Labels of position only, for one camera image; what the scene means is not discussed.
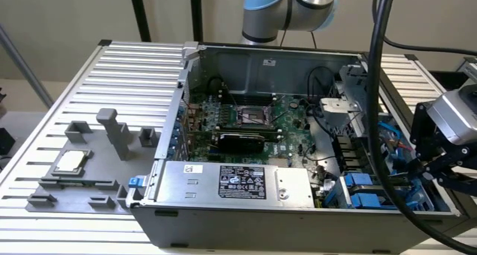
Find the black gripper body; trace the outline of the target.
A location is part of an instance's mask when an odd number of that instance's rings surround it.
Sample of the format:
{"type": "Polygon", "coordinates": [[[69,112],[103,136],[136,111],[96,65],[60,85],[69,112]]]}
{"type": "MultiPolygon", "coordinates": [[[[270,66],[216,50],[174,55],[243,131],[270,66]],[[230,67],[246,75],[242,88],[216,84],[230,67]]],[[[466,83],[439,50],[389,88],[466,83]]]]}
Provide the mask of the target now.
{"type": "Polygon", "coordinates": [[[421,161],[430,161],[450,148],[450,142],[427,114],[431,102],[418,103],[411,122],[410,141],[421,161]]]}

